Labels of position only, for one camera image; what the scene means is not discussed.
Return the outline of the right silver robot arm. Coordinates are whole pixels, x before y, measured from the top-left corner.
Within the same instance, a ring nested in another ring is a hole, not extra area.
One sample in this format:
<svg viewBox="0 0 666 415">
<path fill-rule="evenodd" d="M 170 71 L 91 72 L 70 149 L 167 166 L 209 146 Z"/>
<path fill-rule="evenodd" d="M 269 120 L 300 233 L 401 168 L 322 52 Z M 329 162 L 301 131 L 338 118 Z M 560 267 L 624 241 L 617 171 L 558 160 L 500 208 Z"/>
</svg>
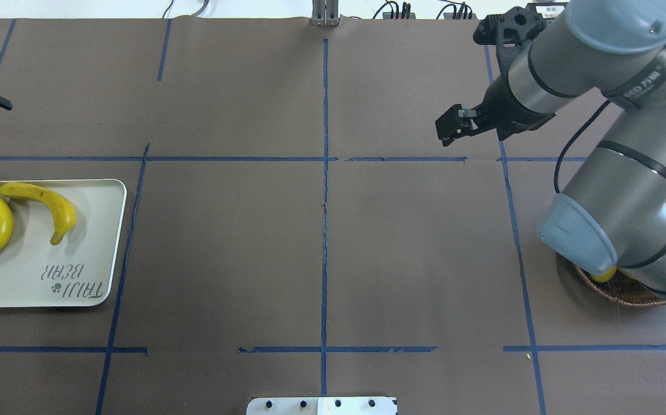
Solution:
<svg viewBox="0 0 666 415">
<path fill-rule="evenodd" d="M 621 109 L 539 224 L 542 242 L 585 271 L 616 266 L 666 301 L 666 1 L 570 1 L 552 21 L 514 7 L 473 34 L 497 50 L 480 104 L 435 122 L 450 145 L 535 131 L 592 89 Z"/>
</svg>

